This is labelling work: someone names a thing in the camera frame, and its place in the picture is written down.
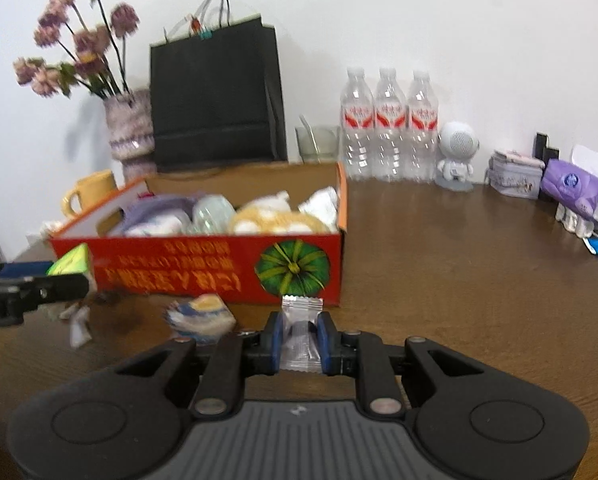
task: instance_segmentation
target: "black paper bag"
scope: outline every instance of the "black paper bag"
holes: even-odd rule
[[[152,47],[160,172],[287,160],[274,28],[261,18]]]

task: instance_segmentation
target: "green pumpkin illustration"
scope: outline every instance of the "green pumpkin illustration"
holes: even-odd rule
[[[263,288],[275,296],[316,296],[330,281],[330,260],[314,245],[286,240],[261,253],[255,272]]]

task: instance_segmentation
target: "mug handle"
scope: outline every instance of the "mug handle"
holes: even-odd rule
[[[79,203],[80,203],[81,197],[79,195],[79,189],[77,187],[75,187],[66,196],[64,196],[63,200],[61,201],[61,212],[65,216],[67,216],[67,218],[74,218],[77,215],[77,213],[72,208],[72,199],[75,196],[79,199]]]

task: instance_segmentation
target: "white bottle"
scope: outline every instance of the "white bottle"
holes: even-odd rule
[[[372,174],[380,180],[401,180],[403,134],[408,126],[406,97],[397,83],[394,68],[380,68],[379,84],[374,93],[374,138]]]
[[[436,171],[439,101],[430,85],[428,72],[415,70],[408,93],[410,131],[406,136],[403,168],[405,177],[431,182]]]
[[[374,130],[374,101],[363,68],[348,68],[348,84],[341,95],[343,163],[348,178],[372,176],[370,136]]]

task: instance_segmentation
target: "screw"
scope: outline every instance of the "screw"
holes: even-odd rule
[[[194,408],[202,415],[221,415],[221,413],[228,409],[228,406],[221,399],[207,397],[207,399],[199,400],[194,405]]]
[[[370,403],[370,409],[379,415],[394,415],[401,410],[401,403],[390,397],[380,397]]]

